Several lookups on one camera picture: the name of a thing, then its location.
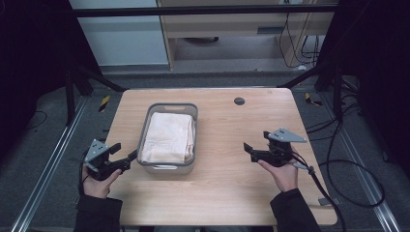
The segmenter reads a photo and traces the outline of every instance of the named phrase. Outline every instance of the person's left hand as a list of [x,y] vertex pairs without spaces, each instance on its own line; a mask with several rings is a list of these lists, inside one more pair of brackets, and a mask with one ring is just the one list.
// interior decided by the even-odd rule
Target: person's left hand
[[89,196],[106,199],[109,194],[109,187],[121,175],[121,169],[113,172],[106,180],[97,181],[88,174],[87,165],[82,166],[82,180],[84,187],[84,194]]

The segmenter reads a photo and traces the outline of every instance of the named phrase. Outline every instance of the gray plastic basket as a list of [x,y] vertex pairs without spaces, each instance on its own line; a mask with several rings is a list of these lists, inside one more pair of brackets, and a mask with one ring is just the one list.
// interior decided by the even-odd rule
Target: gray plastic basket
[[[192,117],[192,124],[195,128],[193,135],[193,154],[192,158],[185,163],[175,162],[146,162],[141,161],[142,149],[145,143],[145,137],[151,123],[151,117],[154,113],[175,113],[188,114]],[[193,169],[193,162],[195,160],[196,151],[196,134],[198,130],[198,108],[192,103],[155,103],[148,108],[147,116],[145,117],[144,127],[142,128],[141,136],[139,138],[137,147],[137,158],[139,164],[144,166],[149,173],[161,174],[188,174]]]

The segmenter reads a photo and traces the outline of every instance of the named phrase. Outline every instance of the cloth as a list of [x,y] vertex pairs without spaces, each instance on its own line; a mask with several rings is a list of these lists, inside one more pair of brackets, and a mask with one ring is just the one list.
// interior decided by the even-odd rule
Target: cloth
[[156,112],[145,136],[141,160],[184,163],[193,155],[193,135],[190,115]]
[[81,195],[76,205],[74,232],[114,232],[120,229],[123,202]]
[[271,201],[278,232],[321,231],[301,192],[295,188],[281,192]]

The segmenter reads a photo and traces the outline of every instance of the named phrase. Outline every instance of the hand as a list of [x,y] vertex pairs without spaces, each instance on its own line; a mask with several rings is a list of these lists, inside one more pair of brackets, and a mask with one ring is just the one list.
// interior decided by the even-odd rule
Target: hand
[[274,167],[262,159],[258,161],[265,170],[272,174],[280,191],[289,191],[298,187],[298,168],[292,162],[294,160],[282,167]]
[[109,194],[109,187],[121,175],[121,169],[113,172],[106,180],[97,181],[88,174],[87,165],[82,165],[82,180],[84,186],[84,194],[106,199]]

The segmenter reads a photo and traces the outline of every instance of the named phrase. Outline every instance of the towel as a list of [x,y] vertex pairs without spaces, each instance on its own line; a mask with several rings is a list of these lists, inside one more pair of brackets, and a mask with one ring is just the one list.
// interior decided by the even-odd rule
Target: towel
[[184,163],[193,155],[193,135],[190,115],[155,112],[145,136],[141,160]]

